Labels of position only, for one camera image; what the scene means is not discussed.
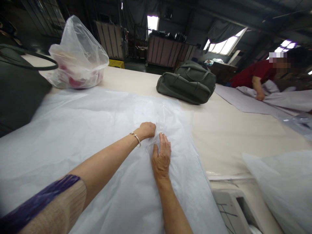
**bag handle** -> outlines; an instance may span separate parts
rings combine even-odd
[[[201,83],[198,82],[198,81],[196,81],[196,82],[190,82],[190,81],[184,79],[180,74],[175,74],[174,82],[176,82],[176,80],[181,80],[181,81],[183,81],[184,83],[190,84],[190,85],[192,85],[192,86],[194,86],[194,87],[196,86],[195,91],[197,91],[199,88],[201,88],[201,89],[205,90],[206,92],[209,92],[209,95],[211,94],[210,89],[209,89],[207,86],[201,84]]]
[[[29,69],[29,70],[33,70],[33,71],[48,71],[48,70],[57,69],[59,67],[58,63],[55,60],[53,60],[53,59],[51,59],[51,58],[49,58],[47,56],[44,56],[44,55],[41,55],[41,54],[38,54],[38,53],[35,53],[35,52],[31,52],[29,50],[25,50],[25,49],[18,48],[16,46],[12,46],[12,45],[7,45],[7,44],[0,44],[0,49],[1,48],[9,48],[9,49],[12,49],[12,50],[15,50],[15,51],[19,51],[19,52],[23,52],[23,53],[26,53],[26,54],[30,54],[30,55],[36,56],[38,58],[48,60],[48,61],[54,63],[54,65],[49,66],[49,67],[33,67],[33,66],[30,67],[30,66],[25,66],[25,65],[22,65],[22,64],[18,64],[18,63],[12,63],[12,62],[9,62],[9,61],[6,61],[6,60],[0,60],[1,62],[5,62],[5,63],[12,64],[12,65],[17,66],[17,67],[21,67],[21,68],[25,68],[25,69]],[[0,57],[4,57],[4,56],[10,58],[8,55],[5,55],[5,54],[1,53],[1,51],[0,51]]]
[[[194,80],[193,78],[191,78],[188,74],[188,72],[191,70],[191,68],[188,68],[188,70],[186,71],[186,75],[188,76],[188,78],[190,78],[191,80]],[[194,81],[202,81],[203,79],[205,79],[205,77],[209,74],[209,72],[206,72],[203,77],[200,80],[194,80]]]

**gray curtain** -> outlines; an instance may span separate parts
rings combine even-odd
[[[243,29],[244,27],[242,26],[217,19],[214,21],[208,32],[208,38],[210,40],[210,43],[219,43],[225,41],[226,39],[229,39]]]
[[[134,35],[134,25],[137,25],[136,37],[146,39],[147,16],[159,16],[160,0],[123,0],[123,7],[129,33]]]

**black bag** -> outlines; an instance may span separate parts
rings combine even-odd
[[[33,67],[15,51],[55,65]],[[15,46],[0,44],[0,137],[28,124],[52,85],[39,74],[58,68],[53,59]]]
[[[193,61],[183,62],[175,73],[165,72],[158,80],[159,93],[193,104],[208,102],[215,90],[216,76]]]

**white machine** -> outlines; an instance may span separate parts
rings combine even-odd
[[[238,189],[213,190],[229,234],[261,234],[263,229],[244,193]]]

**cutting table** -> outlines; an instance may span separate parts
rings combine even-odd
[[[50,64],[30,55],[23,57],[34,66]],[[46,77],[49,72],[40,73]],[[99,86],[170,98],[156,91],[158,79],[159,75],[155,74],[107,67]],[[53,88],[46,98],[59,91]],[[294,150],[311,150],[312,143],[273,116],[240,112],[216,93],[202,105],[180,103],[183,109],[193,111],[192,135],[208,178],[219,178],[211,181],[212,189],[241,190],[261,223],[263,232],[283,233],[262,199],[256,181],[249,175],[241,153],[266,157]],[[229,182],[229,176],[238,179]]]

